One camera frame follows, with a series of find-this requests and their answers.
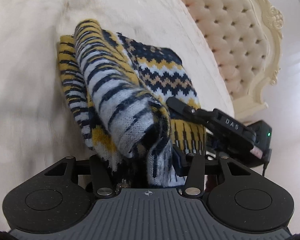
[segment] cream upholstered headboard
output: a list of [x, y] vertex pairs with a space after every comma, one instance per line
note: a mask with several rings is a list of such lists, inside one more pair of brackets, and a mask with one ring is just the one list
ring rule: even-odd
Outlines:
[[277, 83], [282, 14], [268, 0], [182, 0], [204, 35], [231, 96], [235, 117], [267, 107]]

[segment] mattress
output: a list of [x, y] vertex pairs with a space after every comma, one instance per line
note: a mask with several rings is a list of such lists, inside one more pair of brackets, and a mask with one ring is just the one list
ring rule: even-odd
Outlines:
[[15, 186], [67, 155], [87, 158], [56, 69], [60, 35], [85, 18], [182, 59], [201, 107], [234, 115], [204, 37], [181, 0], [0, 0], [1, 205]]

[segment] white tile floor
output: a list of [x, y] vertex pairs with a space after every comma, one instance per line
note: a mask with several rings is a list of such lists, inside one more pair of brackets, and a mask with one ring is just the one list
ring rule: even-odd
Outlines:
[[282, 70], [278, 84], [264, 90], [269, 108], [253, 117], [273, 128], [272, 158], [266, 176], [294, 198], [292, 233], [300, 233], [300, 0], [270, 0], [284, 16]]

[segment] gray ribbed panel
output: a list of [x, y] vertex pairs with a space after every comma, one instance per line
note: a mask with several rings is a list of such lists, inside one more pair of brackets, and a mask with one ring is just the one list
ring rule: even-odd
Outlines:
[[215, 221], [199, 200], [176, 189], [122, 189], [119, 196], [98, 200], [90, 214], [67, 230], [53, 234], [10, 233], [20, 240], [284, 240], [280, 229], [266, 234], [234, 231]]

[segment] knit sweater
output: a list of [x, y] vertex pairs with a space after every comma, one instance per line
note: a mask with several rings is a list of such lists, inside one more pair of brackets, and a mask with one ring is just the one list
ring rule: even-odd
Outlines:
[[174, 96], [199, 108], [182, 61], [171, 49], [144, 45], [80, 22], [62, 36], [58, 67], [63, 90], [85, 144], [121, 187], [174, 187], [184, 177], [171, 164], [172, 144], [184, 153], [204, 151], [202, 125], [169, 112]]

